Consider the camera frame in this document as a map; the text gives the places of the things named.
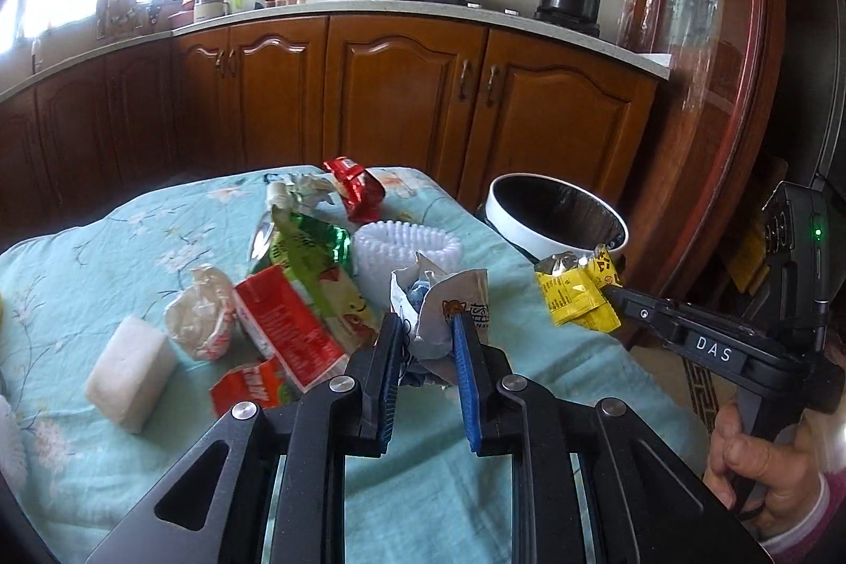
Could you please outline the right hand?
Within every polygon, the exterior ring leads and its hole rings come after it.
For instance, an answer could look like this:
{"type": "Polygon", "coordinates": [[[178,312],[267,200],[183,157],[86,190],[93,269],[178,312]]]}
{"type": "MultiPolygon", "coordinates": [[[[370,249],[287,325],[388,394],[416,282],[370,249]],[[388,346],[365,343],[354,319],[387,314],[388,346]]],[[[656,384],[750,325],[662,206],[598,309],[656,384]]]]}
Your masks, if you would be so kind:
{"type": "Polygon", "coordinates": [[[729,510],[737,503],[731,477],[749,478],[767,488],[763,507],[751,520],[762,540],[799,525],[823,491],[807,422],[800,422],[790,445],[776,445],[744,434],[737,405],[724,405],[715,417],[704,482],[729,510]]]}

